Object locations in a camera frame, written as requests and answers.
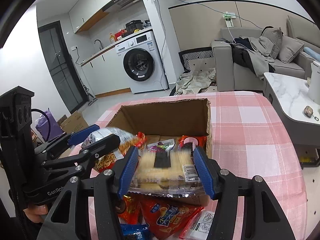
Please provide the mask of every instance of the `robotic arm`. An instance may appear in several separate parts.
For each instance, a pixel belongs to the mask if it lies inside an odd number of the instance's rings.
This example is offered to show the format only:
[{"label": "robotic arm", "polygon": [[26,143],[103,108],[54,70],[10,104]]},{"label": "robotic arm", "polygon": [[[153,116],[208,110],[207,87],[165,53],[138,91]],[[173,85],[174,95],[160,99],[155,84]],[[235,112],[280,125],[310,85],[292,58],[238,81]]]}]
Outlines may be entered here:
[{"label": "robotic arm", "polygon": [[[22,87],[0,96],[0,160],[26,239],[29,237],[22,210],[31,202],[52,204],[37,240],[90,240],[89,196],[94,197],[99,240],[124,239],[113,202],[128,192],[138,163],[138,149],[131,147],[112,170],[90,178],[95,161],[118,148],[120,138],[110,135],[78,155],[58,159],[67,148],[83,142],[99,128],[93,125],[74,134],[64,133],[34,149],[30,132],[32,96],[33,92]],[[295,239],[262,177],[236,177],[209,159],[201,147],[194,150],[194,161],[206,194],[218,200],[208,240],[232,240],[238,196],[244,196],[241,239]]]}]

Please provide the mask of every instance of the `blue gripper pad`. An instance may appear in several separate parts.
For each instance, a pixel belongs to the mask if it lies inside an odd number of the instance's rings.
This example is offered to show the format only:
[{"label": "blue gripper pad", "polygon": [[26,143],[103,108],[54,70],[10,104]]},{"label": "blue gripper pad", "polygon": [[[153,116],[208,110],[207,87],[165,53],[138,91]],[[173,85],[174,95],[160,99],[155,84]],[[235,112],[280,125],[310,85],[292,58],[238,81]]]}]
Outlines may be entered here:
[{"label": "blue gripper pad", "polygon": [[213,190],[213,179],[206,162],[208,162],[209,165],[211,165],[211,163],[209,163],[209,158],[202,148],[195,148],[195,150],[193,151],[193,161],[196,165],[196,169],[198,171],[205,193],[211,199],[213,199],[215,195]]},{"label": "blue gripper pad", "polygon": [[71,145],[78,145],[79,143],[84,142],[84,140],[89,136],[90,133],[99,130],[100,127],[96,124],[93,124],[87,128],[82,129],[79,132],[76,132],[70,136],[68,140],[68,144]]},{"label": "blue gripper pad", "polygon": [[128,193],[129,186],[131,184],[131,180],[138,163],[138,156],[139,156],[138,148],[134,147],[122,171],[122,174],[119,178],[119,189],[117,192],[119,199],[122,199],[123,195]]}]

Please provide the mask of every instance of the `bottle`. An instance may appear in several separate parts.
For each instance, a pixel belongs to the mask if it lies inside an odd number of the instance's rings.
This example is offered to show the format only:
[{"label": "bottle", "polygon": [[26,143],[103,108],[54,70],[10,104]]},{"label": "bottle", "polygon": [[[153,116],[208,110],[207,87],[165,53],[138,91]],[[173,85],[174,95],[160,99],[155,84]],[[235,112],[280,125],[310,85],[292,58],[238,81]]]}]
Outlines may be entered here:
[{"label": "bottle", "polygon": [[116,38],[112,33],[110,33],[110,42],[111,44],[116,42]]}]

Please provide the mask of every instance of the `cardboard box on floor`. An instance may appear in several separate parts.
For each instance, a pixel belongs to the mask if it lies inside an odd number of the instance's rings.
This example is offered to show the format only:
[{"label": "cardboard box on floor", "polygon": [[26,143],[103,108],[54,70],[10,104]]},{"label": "cardboard box on floor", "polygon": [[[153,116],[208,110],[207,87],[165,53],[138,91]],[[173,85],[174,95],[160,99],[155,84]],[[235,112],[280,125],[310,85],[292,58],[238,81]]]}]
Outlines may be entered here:
[{"label": "cardboard box on floor", "polygon": [[82,114],[77,111],[75,111],[61,124],[62,130],[66,133],[78,132],[88,126],[89,125],[83,118]]},{"label": "cardboard box on floor", "polygon": [[[132,134],[143,132],[147,143],[182,135],[207,136],[206,153],[211,158],[211,113],[207,99],[188,99],[122,106],[107,126],[118,127]],[[208,196],[176,198],[207,206]]]}]

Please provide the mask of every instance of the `blue snack bag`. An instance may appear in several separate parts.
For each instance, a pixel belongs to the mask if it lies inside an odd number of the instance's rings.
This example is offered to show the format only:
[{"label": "blue snack bag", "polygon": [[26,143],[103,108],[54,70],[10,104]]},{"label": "blue snack bag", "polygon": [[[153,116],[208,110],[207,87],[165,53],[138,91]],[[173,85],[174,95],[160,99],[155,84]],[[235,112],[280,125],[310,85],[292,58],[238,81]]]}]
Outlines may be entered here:
[{"label": "blue snack bag", "polygon": [[120,224],[125,240],[149,240],[148,225]]}]

